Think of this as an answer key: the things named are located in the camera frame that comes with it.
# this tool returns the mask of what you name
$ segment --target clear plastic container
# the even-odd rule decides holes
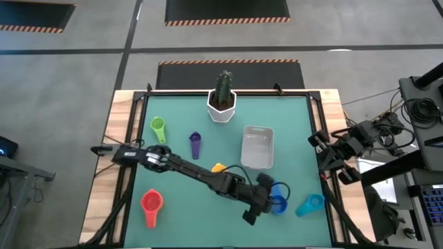
[[[274,162],[274,131],[271,128],[247,126],[243,129],[243,166],[270,169]]]

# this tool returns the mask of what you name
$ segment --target green measuring cup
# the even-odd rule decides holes
[[[155,117],[151,121],[151,128],[157,135],[159,143],[163,144],[166,142],[165,138],[165,121],[160,117]]]

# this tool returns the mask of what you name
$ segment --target yellow black striped edge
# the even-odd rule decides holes
[[[0,25],[2,31],[18,31],[18,32],[36,32],[36,33],[54,33],[59,34],[63,32],[61,28],[46,28],[35,26],[16,26],[16,25]]]
[[[253,17],[253,18],[167,21],[165,22],[165,25],[193,26],[193,25],[214,25],[214,24],[264,24],[264,23],[282,23],[289,21],[291,21],[291,17]]]
[[[214,63],[298,63],[298,59],[214,59],[198,61],[168,61],[160,62],[159,65],[171,64],[214,64]]]

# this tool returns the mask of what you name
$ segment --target red measuring cup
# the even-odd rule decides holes
[[[157,213],[163,206],[163,197],[156,190],[149,190],[141,199],[141,207],[145,211],[146,227],[155,228]]]

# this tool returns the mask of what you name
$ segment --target green table surface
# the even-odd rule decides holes
[[[307,142],[312,134],[305,97],[238,96],[235,115],[227,124],[208,115],[206,96],[151,96],[143,139],[158,143],[151,120],[165,121],[166,145],[183,159],[206,169],[216,163],[241,165],[243,128],[247,125],[274,130],[274,164],[271,169],[245,168],[256,184],[258,172],[286,182],[291,188],[287,211],[277,216],[261,214],[255,225],[242,219],[249,206],[216,195],[196,180],[177,172],[157,174],[139,167],[134,183],[125,247],[286,247],[331,246],[324,210],[297,217],[295,210],[309,194],[321,194],[315,150]],[[193,160],[189,136],[202,137],[200,158]],[[239,169],[232,172],[242,175]],[[144,193],[159,191],[164,200],[155,228],[146,228],[140,205]],[[282,186],[283,194],[287,191]]]

